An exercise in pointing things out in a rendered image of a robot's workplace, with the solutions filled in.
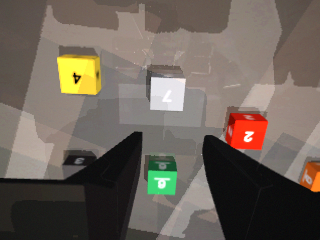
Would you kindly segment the green block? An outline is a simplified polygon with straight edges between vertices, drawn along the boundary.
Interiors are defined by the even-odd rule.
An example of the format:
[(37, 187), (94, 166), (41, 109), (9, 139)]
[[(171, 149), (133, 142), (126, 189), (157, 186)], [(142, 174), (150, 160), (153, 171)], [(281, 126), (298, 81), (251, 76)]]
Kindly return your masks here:
[(175, 195), (176, 179), (176, 162), (149, 161), (147, 186), (148, 194)]

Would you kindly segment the yellow block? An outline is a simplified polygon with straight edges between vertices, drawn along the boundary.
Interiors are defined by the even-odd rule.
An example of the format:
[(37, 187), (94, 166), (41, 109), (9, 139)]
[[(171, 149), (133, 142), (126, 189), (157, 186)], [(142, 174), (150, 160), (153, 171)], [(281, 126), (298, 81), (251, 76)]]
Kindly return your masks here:
[(99, 57), (64, 55), (57, 62), (61, 93), (97, 94), (101, 90)]

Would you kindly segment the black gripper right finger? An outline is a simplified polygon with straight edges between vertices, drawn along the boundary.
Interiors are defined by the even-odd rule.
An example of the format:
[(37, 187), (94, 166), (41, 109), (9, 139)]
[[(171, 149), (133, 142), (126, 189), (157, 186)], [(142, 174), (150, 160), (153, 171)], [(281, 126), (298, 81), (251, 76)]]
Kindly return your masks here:
[(205, 174), (226, 240), (320, 240), (320, 191), (312, 191), (205, 135)]

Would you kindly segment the red block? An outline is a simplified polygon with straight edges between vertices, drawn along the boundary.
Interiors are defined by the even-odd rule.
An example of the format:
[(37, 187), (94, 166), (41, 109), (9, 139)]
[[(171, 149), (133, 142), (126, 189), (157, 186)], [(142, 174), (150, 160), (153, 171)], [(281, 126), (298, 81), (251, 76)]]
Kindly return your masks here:
[(225, 140), (238, 149), (262, 149), (267, 125), (261, 114), (230, 113)]

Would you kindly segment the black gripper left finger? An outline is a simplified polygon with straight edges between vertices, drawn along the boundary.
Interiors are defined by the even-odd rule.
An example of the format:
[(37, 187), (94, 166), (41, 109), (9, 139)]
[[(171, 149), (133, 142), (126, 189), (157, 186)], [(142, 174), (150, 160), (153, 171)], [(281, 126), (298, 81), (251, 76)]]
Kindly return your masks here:
[(0, 178), (0, 240), (125, 240), (142, 137), (133, 132), (65, 179)]

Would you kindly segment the grey block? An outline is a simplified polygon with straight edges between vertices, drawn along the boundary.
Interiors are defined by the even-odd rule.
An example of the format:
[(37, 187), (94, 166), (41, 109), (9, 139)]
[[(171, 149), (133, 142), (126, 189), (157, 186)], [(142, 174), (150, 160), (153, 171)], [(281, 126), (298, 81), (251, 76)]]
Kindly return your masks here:
[(62, 163), (63, 178), (75, 174), (97, 160), (96, 156), (69, 155)]

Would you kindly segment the orange block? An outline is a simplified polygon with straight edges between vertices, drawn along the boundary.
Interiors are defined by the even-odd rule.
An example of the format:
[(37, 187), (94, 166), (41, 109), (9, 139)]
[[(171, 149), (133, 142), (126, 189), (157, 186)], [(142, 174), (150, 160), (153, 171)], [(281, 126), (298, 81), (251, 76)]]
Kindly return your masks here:
[(320, 191), (320, 163), (307, 163), (300, 185), (312, 191)]

